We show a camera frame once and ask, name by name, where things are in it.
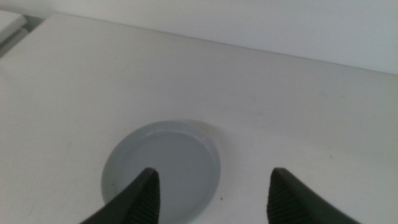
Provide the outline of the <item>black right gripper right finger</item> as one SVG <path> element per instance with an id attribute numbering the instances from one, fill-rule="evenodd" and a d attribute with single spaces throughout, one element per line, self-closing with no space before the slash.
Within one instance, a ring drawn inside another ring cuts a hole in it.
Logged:
<path id="1" fill-rule="evenodd" d="M 269 223 L 357 223 L 285 168 L 275 168 L 272 171 L 266 212 Z"/>

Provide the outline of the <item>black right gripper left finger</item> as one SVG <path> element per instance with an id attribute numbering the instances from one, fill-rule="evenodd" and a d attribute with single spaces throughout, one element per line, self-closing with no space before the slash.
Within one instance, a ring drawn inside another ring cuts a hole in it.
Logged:
<path id="1" fill-rule="evenodd" d="M 122 192 L 81 224 L 158 224 L 159 173 L 144 169 Z"/>

